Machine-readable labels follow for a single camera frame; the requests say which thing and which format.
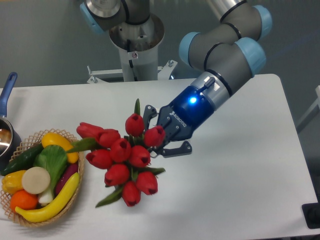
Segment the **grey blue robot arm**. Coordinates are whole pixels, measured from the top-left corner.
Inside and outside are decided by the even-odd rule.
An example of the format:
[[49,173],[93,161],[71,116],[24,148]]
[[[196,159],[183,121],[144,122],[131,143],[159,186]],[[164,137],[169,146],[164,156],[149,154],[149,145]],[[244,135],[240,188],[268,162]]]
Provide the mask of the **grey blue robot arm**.
[[[219,26],[186,34],[178,48],[180,59],[200,76],[168,105],[159,110],[147,105],[142,120],[129,120],[129,145],[164,157],[190,154],[193,132],[264,67],[258,40],[272,28],[270,12],[245,0],[211,0],[209,5]],[[149,1],[85,0],[80,10],[93,31],[109,33],[126,82],[158,79],[164,25],[151,13]]]

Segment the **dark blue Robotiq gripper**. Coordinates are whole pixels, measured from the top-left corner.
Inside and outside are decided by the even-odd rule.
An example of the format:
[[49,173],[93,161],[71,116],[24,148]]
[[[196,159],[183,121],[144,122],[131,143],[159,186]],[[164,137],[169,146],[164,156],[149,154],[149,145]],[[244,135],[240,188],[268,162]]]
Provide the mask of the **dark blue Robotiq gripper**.
[[166,141],[182,141],[180,147],[154,149],[151,158],[190,155],[192,146],[187,139],[223,103],[230,98],[230,89],[223,77],[215,71],[205,71],[186,87],[168,105],[158,110],[146,105],[143,112],[144,129],[148,130],[151,119],[158,115],[157,125],[165,131]]

